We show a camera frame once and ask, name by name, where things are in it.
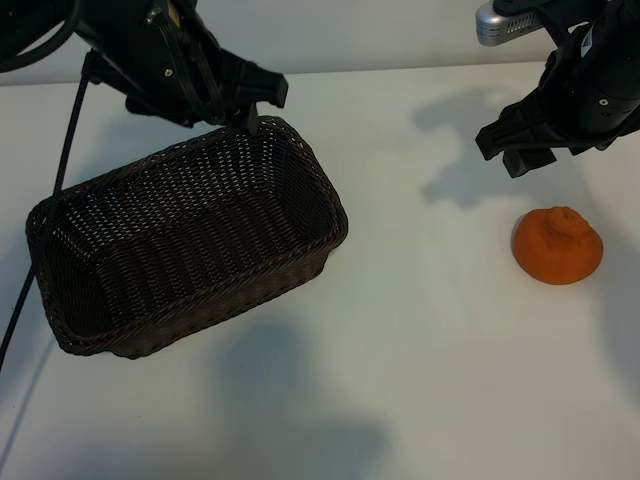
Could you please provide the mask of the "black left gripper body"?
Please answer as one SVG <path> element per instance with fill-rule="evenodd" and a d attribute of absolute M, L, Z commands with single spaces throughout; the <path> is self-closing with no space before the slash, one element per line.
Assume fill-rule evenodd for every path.
<path fill-rule="evenodd" d="M 127 97 L 127 109 L 191 127 L 230 125 L 229 73 L 194 1 L 81 1 L 76 33 L 92 49 L 89 81 Z"/>

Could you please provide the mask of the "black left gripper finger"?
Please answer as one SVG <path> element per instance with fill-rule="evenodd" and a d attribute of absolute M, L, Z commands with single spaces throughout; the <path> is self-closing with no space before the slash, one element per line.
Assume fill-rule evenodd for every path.
<path fill-rule="evenodd" d="M 283 74 L 261 68 L 227 50 L 221 50 L 222 85 L 234 105 L 267 102 L 278 108 L 286 103 L 289 84 Z"/>
<path fill-rule="evenodd" d="M 255 103 L 234 107 L 230 114 L 230 126 L 255 135 L 260 123 Z"/>

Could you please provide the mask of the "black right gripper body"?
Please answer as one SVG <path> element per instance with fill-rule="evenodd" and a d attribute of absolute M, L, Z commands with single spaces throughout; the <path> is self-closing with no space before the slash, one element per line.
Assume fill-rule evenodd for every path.
<path fill-rule="evenodd" d="M 563 145 L 583 152 L 611 139 L 639 107 L 639 11 L 604 9 L 569 32 L 556 15 L 543 20 L 556 43 L 536 88 L 546 124 Z"/>

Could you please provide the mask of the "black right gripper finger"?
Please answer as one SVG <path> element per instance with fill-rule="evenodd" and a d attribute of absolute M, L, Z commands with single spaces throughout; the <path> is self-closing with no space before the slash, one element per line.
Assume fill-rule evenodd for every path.
<path fill-rule="evenodd" d="M 482 127 L 477 146 L 485 160 L 510 150 L 548 148 L 542 130 L 546 120 L 539 95 L 529 94 L 505 107 L 497 120 Z"/>
<path fill-rule="evenodd" d="M 546 144 L 528 147 L 508 147 L 504 151 L 504 166 L 511 178 L 556 162 L 556 156 Z"/>

